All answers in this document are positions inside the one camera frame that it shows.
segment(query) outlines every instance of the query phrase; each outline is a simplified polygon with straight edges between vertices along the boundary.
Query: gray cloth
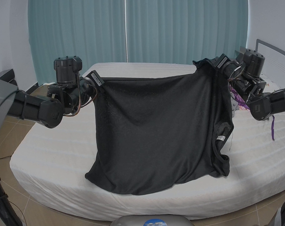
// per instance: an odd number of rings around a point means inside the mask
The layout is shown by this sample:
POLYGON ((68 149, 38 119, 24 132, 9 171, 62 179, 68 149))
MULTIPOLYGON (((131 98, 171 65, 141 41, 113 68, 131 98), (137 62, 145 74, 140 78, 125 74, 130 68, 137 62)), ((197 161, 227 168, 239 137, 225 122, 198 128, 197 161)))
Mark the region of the gray cloth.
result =
POLYGON ((239 110, 240 108, 239 108, 239 106, 238 106, 238 102, 233 99, 233 97, 235 97, 235 95, 234 95, 232 92, 231 92, 230 94, 231 94, 232 117, 234 117, 234 116, 235 116, 235 111, 236 111, 236 110, 239 110))

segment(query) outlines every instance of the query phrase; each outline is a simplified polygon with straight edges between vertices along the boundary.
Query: black t-shirt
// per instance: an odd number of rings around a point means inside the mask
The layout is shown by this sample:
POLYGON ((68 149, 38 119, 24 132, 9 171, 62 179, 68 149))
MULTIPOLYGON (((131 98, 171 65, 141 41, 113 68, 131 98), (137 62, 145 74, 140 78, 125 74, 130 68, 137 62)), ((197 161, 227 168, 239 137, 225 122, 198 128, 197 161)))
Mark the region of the black t-shirt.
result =
POLYGON ((103 78, 94 100, 98 153, 85 178, 109 192, 144 195, 228 176, 220 150, 233 130, 230 94, 210 63, 167 78, 103 78))

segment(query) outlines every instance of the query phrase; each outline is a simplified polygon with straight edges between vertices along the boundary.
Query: bed headboard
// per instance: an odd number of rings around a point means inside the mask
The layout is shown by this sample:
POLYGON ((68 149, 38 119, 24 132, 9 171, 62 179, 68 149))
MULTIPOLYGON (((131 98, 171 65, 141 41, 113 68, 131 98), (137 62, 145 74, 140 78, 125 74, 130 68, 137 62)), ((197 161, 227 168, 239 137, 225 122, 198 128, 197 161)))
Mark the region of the bed headboard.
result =
POLYGON ((255 50, 265 56, 262 73, 280 88, 285 88, 285 51, 259 39, 255 50))

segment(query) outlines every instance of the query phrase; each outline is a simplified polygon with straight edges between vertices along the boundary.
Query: mattress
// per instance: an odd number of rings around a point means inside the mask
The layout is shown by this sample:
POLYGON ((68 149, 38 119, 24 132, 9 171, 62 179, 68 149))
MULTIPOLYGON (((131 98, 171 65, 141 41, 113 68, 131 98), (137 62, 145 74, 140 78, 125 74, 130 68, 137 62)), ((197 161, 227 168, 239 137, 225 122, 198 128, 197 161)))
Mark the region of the mattress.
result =
MULTIPOLYGON (((100 63, 102 77, 168 77, 193 73, 192 65, 100 63)), ((267 77, 266 91, 277 89, 267 77)), ((91 103, 54 129, 35 124, 13 154, 10 167, 20 185, 41 204, 76 216, 115 220, 125 215, 176 214, 200 219, 230 213, 285 190, 285 112, 257 121, 238 110, 221 150, 230 157, 227 177, 203 176, 148 195, 118 195, 85 179, 97 153, 91 103)))

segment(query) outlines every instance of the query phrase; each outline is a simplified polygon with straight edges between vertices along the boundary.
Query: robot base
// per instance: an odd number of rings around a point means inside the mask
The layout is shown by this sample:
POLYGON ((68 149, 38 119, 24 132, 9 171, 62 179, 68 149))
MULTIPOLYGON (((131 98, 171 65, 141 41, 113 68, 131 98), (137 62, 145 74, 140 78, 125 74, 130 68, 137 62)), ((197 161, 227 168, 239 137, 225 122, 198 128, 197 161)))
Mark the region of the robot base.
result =
POLYGON ((114 220, 110 226, 194 226, 179 215, 129 215, 114 220))

